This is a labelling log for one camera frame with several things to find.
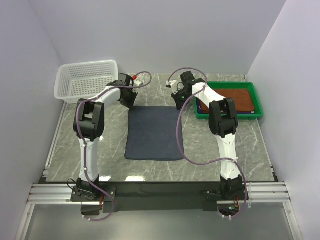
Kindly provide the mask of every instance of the small white object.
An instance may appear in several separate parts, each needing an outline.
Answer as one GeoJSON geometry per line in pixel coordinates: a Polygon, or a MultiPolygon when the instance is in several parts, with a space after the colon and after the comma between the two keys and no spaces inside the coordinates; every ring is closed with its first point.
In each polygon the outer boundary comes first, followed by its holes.
{"type": "Polygon", "coordinates": [[[127,176],[124,181],[125,182],[144,182],[145,178],[143,176],[127,176]]]}
{"type": "Polygon", "coordinates": [[[65,64],[56,75],[54,97],[75,104],[81,98],[89,99],[101,93],[116,80],[118,66],[114,60],[65,64]]]}
{"type": "MultiPolygon", "coordinates": [[[[134,86],[134,87],[141,87],[143,84],[144,84],[144,83],[143,83],[142,81],[139,81],[139,80],[134,80],[134,82],[133,82],[133,86],[134,86]]],[[[140,88],[134,88],[132,91],[133,91],[134,93],[138,93],[138,92],[139,92],[139,89],[140,89],[140,88]]]]}
{"type": "Polygon", "coordinates": [[[165,85],[167,87],[170,86],[173,93],[176,93],[178,90],[178,81],[176,81],[176,80],[166,81],[165,85]]]}

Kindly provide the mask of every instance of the green tray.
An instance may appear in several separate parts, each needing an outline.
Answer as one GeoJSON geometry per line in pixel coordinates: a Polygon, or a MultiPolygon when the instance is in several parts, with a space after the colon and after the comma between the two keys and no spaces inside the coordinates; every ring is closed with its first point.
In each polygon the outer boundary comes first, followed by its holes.
{"type": "MultiPolygon", "coordinates": [[[[247,89],[250,93],[252,103],[254,105],[254,113],[252,114],[237,114],[238,119],[254,120],[263,115],[261,105],[256,93],[254,84],[245,81],[208,81],[208,86],[212,89],[247,89]]],[[[194,98],[195,117],[196,119],[209,119],[209,114],[198,113],[197,99],[194,98]]]]}

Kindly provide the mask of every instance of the white wall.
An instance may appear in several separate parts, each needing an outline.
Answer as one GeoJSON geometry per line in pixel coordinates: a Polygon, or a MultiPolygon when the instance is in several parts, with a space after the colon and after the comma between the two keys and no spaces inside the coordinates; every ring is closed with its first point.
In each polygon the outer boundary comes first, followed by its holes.
{"type": "Polygon", "coordinates": [[[263,136],[306,240],[320,239],[320,2],[287,0],[248,74],[263,136]]]}
{"type": "Polygon", "coordinates": [[[0,3],[0,239],[14,239],[43,172],[62,102],[61,61],[27,0],[0,3]]]}
{"type": "Polygon", "coordinates": [[[247,74],[286,0],[29,0],[62,62],[247,74]]]}

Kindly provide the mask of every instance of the white plastic basket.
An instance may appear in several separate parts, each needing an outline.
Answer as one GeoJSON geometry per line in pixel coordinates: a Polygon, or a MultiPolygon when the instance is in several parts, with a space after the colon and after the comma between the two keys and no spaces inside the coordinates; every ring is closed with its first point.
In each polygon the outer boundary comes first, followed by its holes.
{"type": "Polygon", "coordinates": [[[91,61],[62,65],[55,79],[54,97],[68,104],[94,97],[118,80],[117,62],[91,61]]]}

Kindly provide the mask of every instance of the basket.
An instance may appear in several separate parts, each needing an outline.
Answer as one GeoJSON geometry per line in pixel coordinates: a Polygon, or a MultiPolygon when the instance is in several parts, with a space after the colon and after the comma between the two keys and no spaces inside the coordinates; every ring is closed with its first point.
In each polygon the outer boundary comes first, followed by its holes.
{"type": "MultiPolygon", "coordinates": [[[[252,114],[237,114],[238,119],[254,120],[263,116],[262,108],[256,93],[254,84],[246,81],[208,81],[208,86],[212,89],[247,89],[250,93],[252,103],[254,105],[254,112],[252,114]]],[[[209,119],[209,114],[203,114],[198,112],[197,100],[194,98],[194,108],[196,119],[209,119]]]]}
{"type": "Polygon", "coordinates": [[[81,98],[94,97],[116,80],[118,66],[113,60],[65,64],[58,70],[54,97],[75,104],[81,98]]]}

